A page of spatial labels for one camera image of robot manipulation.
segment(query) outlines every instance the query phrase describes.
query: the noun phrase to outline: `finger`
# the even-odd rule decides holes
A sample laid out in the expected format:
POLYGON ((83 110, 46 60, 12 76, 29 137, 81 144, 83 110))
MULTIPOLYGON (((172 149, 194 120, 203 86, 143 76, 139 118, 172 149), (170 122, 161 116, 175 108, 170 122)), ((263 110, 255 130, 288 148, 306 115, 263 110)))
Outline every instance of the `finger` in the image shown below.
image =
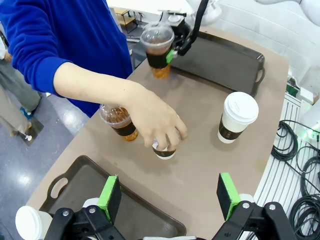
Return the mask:
POLYGON ((178 115, 175 128, 179 131, 181 140, 185 140, 188 137, 188 128, 178 115))
POLYGON ((155 139, 158 142, 158 146, 156 147, 156 149, 158 151, 162 151, 164 150, 166 147, 168 147, 168 142, 167 142, 167 138, 166 138, 166 134, 164 133, 158 133, 155 135, 155 139))
POLYGON ((144 146, 150 148, 154 143, 154 138, 151 135, 142 135, 142 137, 144 139, 144 146))
POLYGON ((179 136, 178 136, 176 129, 171 128, 170 130, 168 130, 168 132, 166 134, 167 134, 169 141, 170 141, 170 144, 168 146, 168 151, 176 150, 177 146, 179 144, 179 136))

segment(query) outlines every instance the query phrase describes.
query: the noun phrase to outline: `human hand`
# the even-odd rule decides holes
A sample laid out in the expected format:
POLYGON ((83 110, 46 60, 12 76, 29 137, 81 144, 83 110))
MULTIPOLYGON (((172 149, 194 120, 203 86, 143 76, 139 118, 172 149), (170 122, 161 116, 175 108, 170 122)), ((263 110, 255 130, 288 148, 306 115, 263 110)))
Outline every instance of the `human hand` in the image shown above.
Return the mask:
POLYGON ((184 140, 188 135, 184 122, 154 92, 147 90, 140 84, 136 84, 133 88, 124 107, 130 113, 133 124, 144 138, 144 145, 151 147, 154 138, 156 138, 157 150, 161 151, 166 147, 168 147, 168 151, 175 150, 180 141, 176 129, 180 133, 181 140, 184 140))
POLYGON ((3 59, 8 63, 12 61, 12 55, 8 52, 8 50, 5 50, 3 59))

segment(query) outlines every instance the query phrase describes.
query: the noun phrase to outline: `gray floor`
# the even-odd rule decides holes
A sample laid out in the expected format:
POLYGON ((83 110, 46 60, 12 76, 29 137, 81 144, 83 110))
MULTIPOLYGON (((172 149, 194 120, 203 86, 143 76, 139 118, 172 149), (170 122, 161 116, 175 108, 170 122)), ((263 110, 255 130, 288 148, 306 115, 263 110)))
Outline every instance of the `gray floor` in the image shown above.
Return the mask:
MULTIPOLYGON (((138 27, 129 36, 140 36, 138 27)), ((129 49, 135 44, 128 43, 129 49)), ((15 216, 88 117, 67 99, 43 97, 34 116, 44 125, 31 146, 20 137, 10 137, 0 125, 0 235, 21 240, 15 216)))

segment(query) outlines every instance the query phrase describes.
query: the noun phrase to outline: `gray pants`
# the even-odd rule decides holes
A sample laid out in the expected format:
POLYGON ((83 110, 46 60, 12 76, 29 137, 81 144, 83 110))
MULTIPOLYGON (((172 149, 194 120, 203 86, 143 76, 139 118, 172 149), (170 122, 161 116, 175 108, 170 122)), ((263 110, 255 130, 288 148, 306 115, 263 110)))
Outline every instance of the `gray pants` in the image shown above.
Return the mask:
POLYGON ((25 134, 28 120, 10 100, 6 90, 0 85, 0 123, 9 131, 25 134))
POLYGON ((38 106, 38 92, 25 82, 24 76, 10 62, 4 60, 0 60, 0 85, 15 95, 26 112, 32 112, 38 106))

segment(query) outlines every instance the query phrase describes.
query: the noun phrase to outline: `blue sleeve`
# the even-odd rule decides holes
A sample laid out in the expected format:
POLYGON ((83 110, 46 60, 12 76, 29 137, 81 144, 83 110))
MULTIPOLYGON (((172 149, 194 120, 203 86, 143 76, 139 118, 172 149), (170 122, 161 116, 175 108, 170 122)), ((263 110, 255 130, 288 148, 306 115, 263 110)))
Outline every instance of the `blue sleeve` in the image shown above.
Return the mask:
POLYGON ((69 62, 58 57, 57 39, 51 30, 44 0, 4 0, 0 21, 18 69, 32 88, 57 95, 54 76, 58 67, 69 62))

